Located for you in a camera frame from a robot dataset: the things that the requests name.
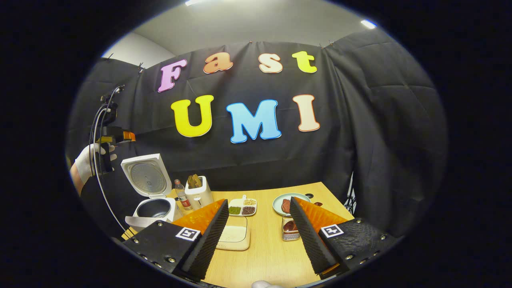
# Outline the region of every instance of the black fabric curtain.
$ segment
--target black fabric curtain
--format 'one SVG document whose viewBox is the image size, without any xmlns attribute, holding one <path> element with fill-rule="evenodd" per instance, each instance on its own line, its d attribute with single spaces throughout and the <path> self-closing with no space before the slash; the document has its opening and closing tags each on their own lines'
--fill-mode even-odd
<svg viewBox="0 0 512 288">
<path fill-rule="evenodd" d="M 306 51 L 315 73 L 302 72 L 291 55 Z M 227 52 L 233 67 L 205 74 L 205 59 Z M 263 73 L 262 53 L 280 56 L 283 70 Z M 187 60 L 175 86 L 157 92 L 161 68 Z M 121 144 L 115 171 L 103 186 L 116 216 L 123 221 L 144 199 L 125 177 L 125 158 L 160 153 L 171 179 L 184 182 L 197 173 L 212 190 L 257 190 L 322 181 L 343 203 L 354 171 L 355 214 L 398 237 L 431 203 L 441 181 L 447 154 L 445 116 L 439 95 L 414 58 L 379 29 L 355 33 L 325 48 L 296 43 L 238 43 L 189 52 L 139 73 L 137 66 L 102 58 L 77 95 L 70 115 L 67 156 L 73 161 L 88 143 L 99 97 L 124 84 L 115 98 L 118 116 L 111 125 L 136 134 Z M 311 94 L 321 127 L 301 132 L 298 107 L 292 97 Z M 195 99 L 213 95 L 212 127 L 200 137 L 176 130 L 171 104 L 189 99 L 191 125 L 201 123 Z M 233 126 L 226 106 L 244 103 L 254 115 L 265 99 L 278 102 L 280 138 L 231 143 Z M 110 215 L 98 183 L 90 179 L 82 199 L 100 227 L 110 236 L 121 230 Z"/>
</svg>

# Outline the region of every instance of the white ceiling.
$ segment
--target white ceiling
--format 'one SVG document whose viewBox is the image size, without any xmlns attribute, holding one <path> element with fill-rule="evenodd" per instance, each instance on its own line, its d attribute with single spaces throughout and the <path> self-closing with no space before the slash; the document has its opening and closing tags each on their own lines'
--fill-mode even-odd
<svg viewBox="0 0 512 288">
<path fill-rule="evenodd" d="M 180 55 L 249 40 L 326 46 L 367 29 L 363 19 L 324 0 L 206 0 L 165 11 L 134 32 Z"/>
</svg>

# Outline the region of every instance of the blue letter m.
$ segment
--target blue letter m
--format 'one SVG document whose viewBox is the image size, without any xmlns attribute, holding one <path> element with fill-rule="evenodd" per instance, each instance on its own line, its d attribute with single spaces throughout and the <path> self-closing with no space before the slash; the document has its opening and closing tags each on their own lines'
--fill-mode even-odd
<svg viewBox="0 0 512 288">
<path fill-rule="evenodd" d="M 243 103 L 233 103 L 226 107 L 226 110 L 231 113 L 233 119 L 233 137 L 232 143 L 242 143 L 247 141 L 247 136 L 244 135 L 242 127 L 245 128 L 247 134 L 252 140 L 258 136 L 260 126 L 263 126 L 263 131 L 260 134 L 261 139 L 274 139 L 281 136 L 281 131 L 278 130 L 278 123 L 275 120 L 275 108 L 278 102 L 276 100 L 263 100 L 260 102 L 256 115 L 253 116 L 249 109 Z"/>
</svg>

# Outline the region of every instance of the wooden table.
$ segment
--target wooden table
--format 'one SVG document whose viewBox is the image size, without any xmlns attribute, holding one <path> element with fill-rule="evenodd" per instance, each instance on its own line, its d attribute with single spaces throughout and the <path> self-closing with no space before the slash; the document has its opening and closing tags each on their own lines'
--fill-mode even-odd
<svg viewBox="0 0 512 288">
<path fill-rule="evenodd" d="M 321 202 L 322 208 L 347 220 L 354 219 L 321 182 L 269 190 L 212 193 L 214 201 L 225 198 L 229 203 L 232 199 L 246 195 L 247 198 L 254 198 L 258 202 L 256 214 L 247 217 L 251 231 L 249 248 L 245 251 L 216 249 L 206 272 L 204 282 L 228 288 L 250 288 L 251 284 L 258 280 L 283 287 L 295 287 L 320 280 L 313 271 L 302 238 L 295 241 L 283 241 L 281 238 L 282 216 L 272 208 L 274 199 L 279 195 L 311 193 L 314 195 L 312 203 Z M 174 189 L 168 197 L 176 197 Z M 183 215 L 193 212 L 184 210 L 179 201 L 178 207 Z"/>
</svg>

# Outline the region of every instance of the plastic bottle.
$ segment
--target plastic bottle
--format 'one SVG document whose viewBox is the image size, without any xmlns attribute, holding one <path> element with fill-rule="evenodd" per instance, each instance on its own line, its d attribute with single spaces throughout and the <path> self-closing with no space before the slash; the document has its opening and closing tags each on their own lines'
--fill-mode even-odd
<svg viewBox="0 0 512 288">
<path fill-rule="evenodd" d="M 185 194 L 185 187 L 183 187 L 179 179 L 174 180 L 174 184 L 176 184 L 174 189 L 176 190 L 176 194 L 178 194 L 178 198 L 180 198 L 180 202 L 183 205 L 183 209 L 191 210 L 192 206 L 190 206 L 190 202 L 188 201 L 187 196 Z"/>
</svg>

